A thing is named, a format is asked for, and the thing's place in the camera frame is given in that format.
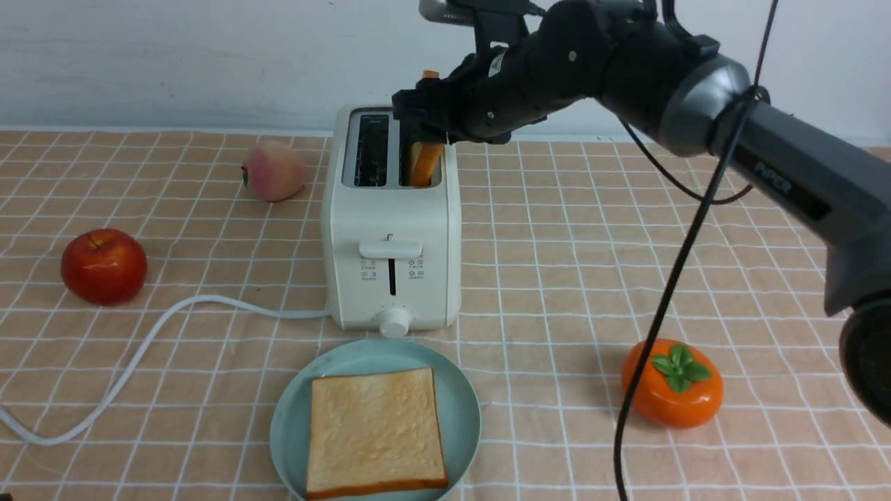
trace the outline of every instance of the toaster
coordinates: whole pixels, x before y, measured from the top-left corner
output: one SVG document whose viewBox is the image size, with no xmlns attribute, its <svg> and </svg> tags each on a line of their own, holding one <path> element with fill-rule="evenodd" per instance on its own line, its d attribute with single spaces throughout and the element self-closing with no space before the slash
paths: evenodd
<svg viewBox="0 0 891 501">
<path fill-rule="evenodd" d="M 411 187 L 408 127 L 392 108 L 346 106 L 322 200 L 328 311 L 386 337 L 450 326 L 461 307 L 461 194 L 453 145 L 429 186 Z"/>
</svg>

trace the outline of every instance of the black robotic arm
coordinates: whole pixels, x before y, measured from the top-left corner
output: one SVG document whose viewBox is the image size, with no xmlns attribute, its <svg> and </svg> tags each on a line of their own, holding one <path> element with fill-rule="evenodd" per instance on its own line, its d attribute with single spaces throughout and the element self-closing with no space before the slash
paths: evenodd
<svg viewBox="0 0 891 501">
<path fill-rule="evenodd" d="M 528 13 L 543 15 L 532 33 Z M 672 154 L 718 156 L 748 105 L 745 67 L 710 37 L 678 37 L 637 0 L 560 0 L 546 12 L 524 0 L 422 0 L 421 14 L 473 26 L 477 43 L 448 77 L 393 95 L 421 141 L 504 144 L 593 98 Z M 853 310 L 839 338 L 845 376 L 891 427 L 891 166 L 764 98 L 729 162 L 825 242 L 825 313 Z"/>
</svg>

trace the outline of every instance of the bread crust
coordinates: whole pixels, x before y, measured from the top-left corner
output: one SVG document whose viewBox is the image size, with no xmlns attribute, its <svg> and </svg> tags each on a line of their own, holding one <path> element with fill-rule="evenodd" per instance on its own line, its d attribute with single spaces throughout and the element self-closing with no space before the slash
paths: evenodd
<svg viewBox="0 0 891 501">
<path fill-rule="evenodd" d="M 439 408 L 437 403 L 437 384 L 436 377 L 432 367 L 419 367 L 417 369 L 406 369 L 402 371 L 392 371 L 389 373 L 376 373 L 376 374 L 356 374 L 356 375 L 332 375 L 332 376 L 323 376 L 316 378 L 313 383 L 321 379 L 347 379 L 354 377 L 362 377 L 364 375 L 383 375 L 383 374 L 402 374 L 402 373 L 412 373 L 419 370 L 426 370 L 430 374 L 430 390 L 433 397 L 433 410 L 434 410 L 434 419 L 436 421 L 436 430 L 437 430 L 437 441 L 439 442 L 439 456 L 442 461 L 442 474 L 440 477 L 435 479 L 401 479 L 401 480 L 389 480 L 389 481 L 381 481 L 364 485 L 355 485 L 355 486 L 343 486 L 335 489 L 326 489 L 326 490 L 317 490 L 312 491 L 307 489 L 307 501 L 320 501 L 324 499 L 333 499 L 335 497 L 347 497 L 347 496 L 369 496 L 373 494 L 381 494 L 385 492 L 398 492 L 398 491 L 411 491 L 411 490 L 423 490 L 423 489 L 445 489 L 449 485 L 449 475 L 446 468 L 446 456 L 445 456 L 445 448 L 442 445 L 442 428 L 441 423 L 439 421 Z M 320 419 L 321 416 L 317 415 L 318 409 L 310 410 L 310 426 L 312 426 L 312 421 L 315 419 Z M 310 441 L 310 448 L 312 448 L 313 442 Z M 307 470 L 307 477 L 309 477 L 310 471 L 313 469 L 313 463 L 310 461 Z"/>
<path fill-rule="evenodd" d="M 307 501 L 318 501 L 320 499 L 332 499 L 344 496 L 369 496 L 371 494 L 380 494 L 383 492 L 397 492 L 403 490 L 422 490 L 422 489 L 444 489 L 448 487 L 448 479 L 428 479 L 428 480 L 393 480 L 389 482 L 378 482 L 369 485 L 341 487 L 337 489 L 320 490 L 318 492 L 307 492 Z"/>
</svg>

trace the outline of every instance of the persimmon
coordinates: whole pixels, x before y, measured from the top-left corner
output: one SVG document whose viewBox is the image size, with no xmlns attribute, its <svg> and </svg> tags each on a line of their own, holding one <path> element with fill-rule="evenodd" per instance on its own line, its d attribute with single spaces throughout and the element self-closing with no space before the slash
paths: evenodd
<svg viewBox="0 0 891 501">
<path fill-rule="evenodd" d="M 643 341 L 634 345 L 622 367 L 622 391 L 628 392 Z M 723 402 L 723 379 L 715 364 L 698 349 L 657 339 L 643 369 L 632 409 L 669 428 L 695 428 L 710 421 Z"/>
</svg>

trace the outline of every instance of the bread slice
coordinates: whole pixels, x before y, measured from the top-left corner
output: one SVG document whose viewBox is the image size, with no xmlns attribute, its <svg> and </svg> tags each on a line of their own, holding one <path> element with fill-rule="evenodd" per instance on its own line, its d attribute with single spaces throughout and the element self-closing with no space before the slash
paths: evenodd
<svg viewBox="0 0 891 501">
<path fill-rule="evenodd" d="M 448 486 L 433 369 L 312 384 L 310 501 Z"/>
</svg>

